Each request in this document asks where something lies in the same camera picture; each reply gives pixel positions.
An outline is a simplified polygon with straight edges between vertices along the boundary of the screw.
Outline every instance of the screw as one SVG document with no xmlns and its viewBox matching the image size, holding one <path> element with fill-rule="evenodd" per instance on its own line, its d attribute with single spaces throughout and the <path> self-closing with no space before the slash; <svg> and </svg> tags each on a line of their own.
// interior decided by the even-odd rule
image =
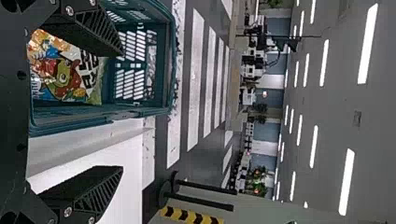
<svg viewBox="0 0 396 224">
<path fill-rule="evenodd" d="M 72 215 L 72 212 L 72 207 L 67 207 L 66 210 L 64 210 L 64 217 L 70 217 Z"/>
<path fill-rule="evenodd" d="M 88 219 L 88 224 L 93 224 L 93 223 L 95 223 L 95 218 L 90 217 L 90 219 Z"/>
<path fill-rule="evenodd" d="M 66 7 L 66 13 L 69 16 L 74 16 L 74 9 L 72 7 L 70 7 L 70 6 L 67 6 Z"/>
</svg>

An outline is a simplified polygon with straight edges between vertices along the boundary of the ceiling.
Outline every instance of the ceiling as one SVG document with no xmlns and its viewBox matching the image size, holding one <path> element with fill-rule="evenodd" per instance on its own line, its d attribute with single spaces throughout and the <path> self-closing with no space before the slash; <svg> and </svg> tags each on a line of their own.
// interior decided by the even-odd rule
<svg viewBox="0 0 396 224">
<path fill-rule="evenodd" d="M 293 203 L 325 211 L 338 211 L 347 149 L 355 151 L 355 164 L 347 207 L 349 216 L 362 220 L 396 222 L 391 208 L 396 201 L 396 1 L 349 1 L 342 18 L 340 1 L 317 0 L 314 24 L 310 24 L 311 0 L 294 6 L 291 30 L 300 28 L 305 11 L 306 38 L 289 61 L 289 86 L 285 107 L 294 108 L 294 127 L 283 126 L 285 159 L 279 164 L 280 199 L 290 196 L 292 172 L 296 171 Z M 375 37 L 366 85 L 358 85 L 361 49 L 367 11 L 379 2 Z M 319 86 L 323 43 L 330 40 L 324 87 Z M 306 88 L 303 88 L 305 54 L 310 53 Z M 298 87 L 294 88 L 296 62 L 300 62 Z M 353 125 L 355 111 L 361 112 L 361 126 Z M 296 146 L 299 115 L 303 114 L 301 144 Z M 314 169 L 309 167 L 314 126 L 318 125 L 318 146 Z"/>
</svg>

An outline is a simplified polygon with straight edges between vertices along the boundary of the white wall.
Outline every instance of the white wall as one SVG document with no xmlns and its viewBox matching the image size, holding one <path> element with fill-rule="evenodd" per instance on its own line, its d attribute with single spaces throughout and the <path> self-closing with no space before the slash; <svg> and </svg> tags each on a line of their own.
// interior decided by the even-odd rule
<svg viewBox="0 0 396 224">
<path fill-rule="evenodd" d="M 266 18 L 290 18 L 291 8 L 267 8 L 260 10 Z"/>
<path fill-rule="evenodd" d="M 40 193 L 95 165 L 123 166 L 117 192 L 99 224 L 142 223 L 142 135 L 89 156 L 31 176 L 32 190 Z"/>
<path fill-rule="evenodd" d="M 142 119 L 127 119 L 29 139 L 27 176 L 32 190 L 40 193 L 95 165 L 122 166 L 120 185 L 99 224 L 141 223 L 142 133 L 147 130 Z"/>
<path fill-rule="evenodd" d="M 127 119 L 98 127 L 30 138 L 26 176 L 37 175 L 148 130 L 144 128 L 142 119 Z"/>
<path fill-rule="evenodd" d="M 285 84 L 284 75 L 264 75 L 258 80 L 257 88 L 283 90 Z"/>
<path fill-rule="evenodd" d="M 251 153 L 276 157 L 277 145 L 278 143 L 253 140 Z"/>
</svg>

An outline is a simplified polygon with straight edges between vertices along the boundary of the black frame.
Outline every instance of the black frame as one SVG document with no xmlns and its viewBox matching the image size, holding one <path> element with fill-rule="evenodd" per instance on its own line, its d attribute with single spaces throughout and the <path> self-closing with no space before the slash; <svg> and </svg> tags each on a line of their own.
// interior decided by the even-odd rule
<svg viewBox="0 0 396 224">
<path fill-rule="evenodd" d="M 0 34 L 0 50 L 2 52 L 0 62 L 0 123 L 2 127 L 0 131 L 0 224 L 88 223 L 86 218 L 92 217 L 96 222 L 105 212 L 109 203 L 109 201 L 101 200 L 103 209 L 99 215 L 98 211 L 86 210 L 84 211 L 85 216 L 79 216 L 81 214 L 76 212 L 75 217 L 80 218 L 66 219 L 60 211 L 65 211 L 69 208 L 68 206 L 74 206 L 73 204 L 78 199 L 77 195 L 75 195 L 76 198 L 46 200 L 40 195 L 36 195 L 26 181 L 31 108 L 30 68 L 27 62 L 26 43 L 30 40 L 33 31 L 44 24 L 56 11 L 59 12 L 60 5 L 64 2 L 82 4 L 84 1 L 0 1 L 2 27 Z M 98 180 L 96 183 L 91 183 L 85 188 L 84 193 L 92 194 L 98 189 L 103 191 L 102 188 L 109 185 L 111 188 L 102 193 L 106 195 L 107 200 L 111 201 L 122 176 L 121 167 L 93 167 L 56 187 L 63 188 L 70 195 L 73 192 L 72 187 L 75 188 L 76 184 L 81 182 L 80 180 L 98 176 L 99 171 L 103 171 L 103 169 L 107 169 L 108 172 L 99 174 L 102 182 Z"/>
</svg>

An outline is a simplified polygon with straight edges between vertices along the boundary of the black metal bracket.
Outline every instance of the black metal bracket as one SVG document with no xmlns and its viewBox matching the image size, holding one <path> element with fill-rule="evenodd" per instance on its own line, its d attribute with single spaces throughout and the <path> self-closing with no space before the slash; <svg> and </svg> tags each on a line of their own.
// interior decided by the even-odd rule
<svg viewBox="0 0 396 224">
<path fill-rule="evenodd" d="M 97 210 L 94 205 L 95 210 L 92 213 L 95 220 L 93 222 L 86 219 L 85 214 L 80 218 L 73 219 L 73 222 L 68 221 L 72 218 L 66 221 L 62 219 L 59 212 L 68 203 L 74 203 L 73 206 L 76 208 L 78 206 L 78 203 L 75 203 L 76 198 L 64 198 L 62 203 L 57 203 L 59 201 L 44 197 L 45 194 L 37 196 L 30 189 L 25 178 L 31 106 L 30 68 L 27 62 L 26 43 L 30 40 L 31 34 L 60 9 L 61 2 L 61 0 L 0 1 L 0 123 L 2 126 L 0 129 L 0 224 L 87 223 L 88 221 L 92 224 L 106 210 L 106 206 L 102 205 L 102 210 Z M 101 168 L 94 168 L 93 172 L 92 170 L 87 172 L 93 175 L 97 169 Z M 76 176 L 76 178 L 81 179 L 87 172 Z M 121 173 L 114 168 L 106 174 L 107 177 L 114 175 L 120 178 L 121 176 Z M 107 194 L 103 192 L 108 202 L 118 185 L 114 179 L 109 181 L 112 189 L 109 189 Z M 70 185 L 70 183 L 72 182 L 66 181 L 55 188 L 62 188 L 63 192 L 71 192 L 74 185 Z M 102 186 L 101 183 L 90 181 L 87 183 L 91 187 L 86 188 L 85 192 L 90 193 L 91 196 L 93 195 L 92 190 L 96 193 L 103 190 L 102 187 L 93 189 L 93 187 Z"/>
</svg>

